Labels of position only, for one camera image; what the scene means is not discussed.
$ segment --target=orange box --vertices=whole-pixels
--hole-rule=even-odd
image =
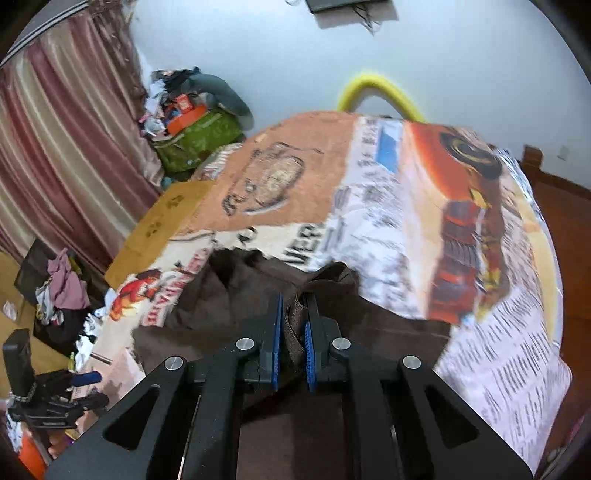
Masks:
[[[173,118],[168,123],[168,133],[172,136],[176,135],[181,130],[187,128],[189,125],[193,125],[206,113],[207,107],[205,105],[198,105],[193,110],[190,110],[188,113],[183,113],[182,115]]]
[[[185,93],[182,93],[174,100],[177,102],[178,109],[181,110],[181,113],[189,113],[191,110],[193,110],[193,104]]]

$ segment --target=yellow foam tube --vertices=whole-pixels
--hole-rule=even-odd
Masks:
[[[349,112],[361,91],[366,88],[375,88],[386,94],[396,110],[406,120],[421,123],[427,121],[402,90],[385,77],[375,73],[362,73],[351,80],[341,93],[336,109],[339,112]]]

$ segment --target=blue handle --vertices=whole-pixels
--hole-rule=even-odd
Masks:
[[[72,387],[82,387],[84,385],[92,385],[103,380],[100,372],[96,370],[88,372],[87,374],[74,375],[72,377]]]

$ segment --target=metal screw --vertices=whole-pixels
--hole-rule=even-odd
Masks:
[[[255,346],[255,341],[252,338],[241,338],[236,342],[236,348],[239,350],[250,350]]]
[[[410,370],[416,370],[421,366],[421,361],[414,355],[408,355],[402,359],[402,364]]]
[[[351,341],[345,337],[337,337],[333,340],[333,347],[337,350],[347,350],[351,346]]]
[[[164,366],[168,370],[178,370],[183,366],[183,359],[179,356],[169,356],[164,362]]]

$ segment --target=striped curtain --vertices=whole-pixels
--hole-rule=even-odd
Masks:
[[[97,3],[0,71],[0,248],[17,260],[39,238],[104,272],[158,197],[121,5]]]

